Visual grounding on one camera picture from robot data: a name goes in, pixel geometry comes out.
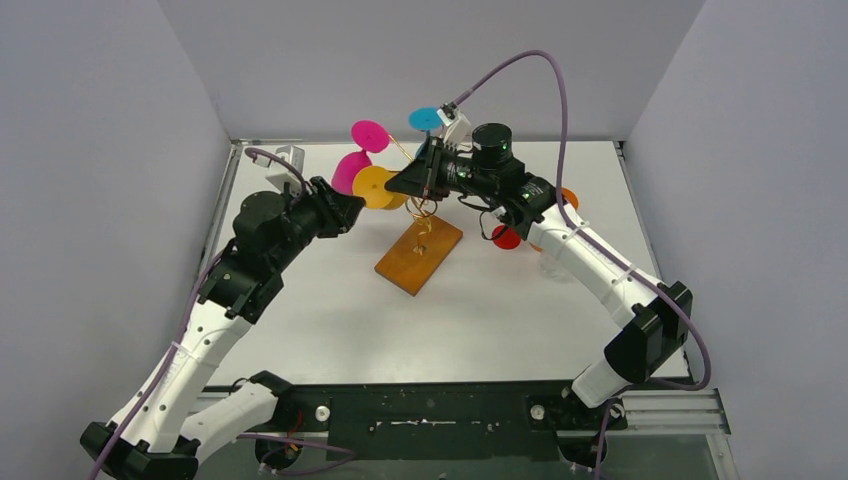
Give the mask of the yellow wine glass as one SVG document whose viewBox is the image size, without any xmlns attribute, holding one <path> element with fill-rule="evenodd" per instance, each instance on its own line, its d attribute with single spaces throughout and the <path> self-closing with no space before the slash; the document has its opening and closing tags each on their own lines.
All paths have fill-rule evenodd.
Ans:
<svg viewBox="0 0 848 480">
<path fill-rule="evenodd" d="M 354 177 L 352 193 L 365 201 L 365 207 L 373 210 L 396 210 L 408 196 L 389 191 L 385 184 L 396 176 L 395 171 L 372 165 L 360 170 Z"/>
</svg>

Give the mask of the magenta wine glass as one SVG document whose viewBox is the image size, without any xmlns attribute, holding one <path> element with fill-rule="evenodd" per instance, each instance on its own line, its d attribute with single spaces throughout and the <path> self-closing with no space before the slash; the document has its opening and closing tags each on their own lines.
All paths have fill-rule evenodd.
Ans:
<svg viewBox="0 0 848 480">
<path fill-rule="evenodd" d="M 331 186 L 346 195 L 353 193 L 356 175 L 373 165 L 370 155 L 383 152 L 390 143 L 388 131 L 373 120 L 356 121 L 351 126 L 350 135 L 358 149 L 342 157 L 331 179 Z"/>
</svg>

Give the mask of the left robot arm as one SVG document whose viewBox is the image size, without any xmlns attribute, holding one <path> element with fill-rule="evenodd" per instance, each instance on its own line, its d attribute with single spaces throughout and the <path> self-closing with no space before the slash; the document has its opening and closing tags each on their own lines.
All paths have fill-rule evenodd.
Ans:
<svg viewBox="0 0 848 480">
<path fill-rule="evenodd" d="M 191 479 L 250 428 L 289 428 L 297 415 L 287 396 L 292 386 L 267 371 L 201 412 L 190 409 L 280 293 L 284 270 L 314 239 L 349 232 L 364 207 L 364 199 L 336 191 L 321 177 L 297 194 L 284 189 L 246 197 L 233 238 L 201 273 L 157 368 L 109 421 L 84 430 L 80 443 L 94 461 L 90 478 Z"/>
</svg>

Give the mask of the clear patterned wine glass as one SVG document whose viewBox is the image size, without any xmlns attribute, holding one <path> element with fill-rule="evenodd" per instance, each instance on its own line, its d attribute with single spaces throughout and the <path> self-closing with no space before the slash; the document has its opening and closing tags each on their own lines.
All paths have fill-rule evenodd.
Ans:
<svg viewBox="0 0 848 480">
<path fill-rule="evenodd" d="M 548 280 L 569 282 L 572 279 L 570 271 L 559 260 L 545 251 L 540 252 L 538 269 L 540 275 Z"/>
</svg>

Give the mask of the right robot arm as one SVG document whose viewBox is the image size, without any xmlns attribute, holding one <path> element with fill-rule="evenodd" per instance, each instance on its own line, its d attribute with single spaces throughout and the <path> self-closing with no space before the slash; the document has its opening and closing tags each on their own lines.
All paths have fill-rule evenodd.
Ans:
<svg viewBox="0 0 848 480">
<path fill-rule="evenodd" d="M 441 201 L 452 193 L 480 198 L 481 211 L 552 256 L 607 310 L 620 331 L 573 380 L 563 401 L 572 426 L 592 426 L 607 400 L 649 381 L 686 343 L 688 289 L 680 282 L 667 286 L 622 258 L 566 203 L 560 189 L 514 156 L 508 126 L 477 127 L 468 153 L 430 136 L 385 187 L 422 200 Z"/>
</svg>

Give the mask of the red wine glass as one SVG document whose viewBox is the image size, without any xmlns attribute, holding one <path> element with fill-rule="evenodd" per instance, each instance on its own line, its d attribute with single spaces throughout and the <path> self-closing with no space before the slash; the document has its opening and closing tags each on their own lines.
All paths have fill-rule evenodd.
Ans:
<svg viewBox="0 0 848 480">
<path fill-rule="evenodd" d="M 506 225 L 499 225 L 492 230 L 491 241 L 502 250 L 513 250 L 522 243 L 521 237 Z"/>
</svg>

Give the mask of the orange wine glass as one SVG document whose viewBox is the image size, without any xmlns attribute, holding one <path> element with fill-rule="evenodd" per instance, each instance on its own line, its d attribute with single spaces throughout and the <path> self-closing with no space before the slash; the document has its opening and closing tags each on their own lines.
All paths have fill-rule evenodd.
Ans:
<svg viewBox="0 0 848 480">
<path fill-rule="evenodd" d="M 561 191 L 562 191 L 562 195 L 564 197 L 564 200 L 568 204 L 570 204 L 575 210 L 577 210 L 579 208 L 579 199 L 578 199 L 577 195 L 572 190 L 570 190 L 566 187 L 562 187 Z M 543 252 L 543 250 L 540 247 L 538 247 L 537 245 L 535 245 L 533 243 L 530 243 L 530 247 L 533 250 L 535 250 L 536 252 L 539 252 L 539 253 Z"/>
</svg>

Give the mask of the gold wire rack wooden base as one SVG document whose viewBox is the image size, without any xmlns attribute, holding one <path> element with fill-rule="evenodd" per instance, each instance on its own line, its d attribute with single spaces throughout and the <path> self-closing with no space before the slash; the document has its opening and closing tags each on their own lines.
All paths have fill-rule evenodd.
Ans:
<svg viewBox="0 0 848 480">
<path fill-rule="evenodd" d="M 464 237 L 438 215 L 435 202 L 407 196 L 410 226 L 374 266 L 375 273 L 405 294 L 417 296 Z"/>
</svg>

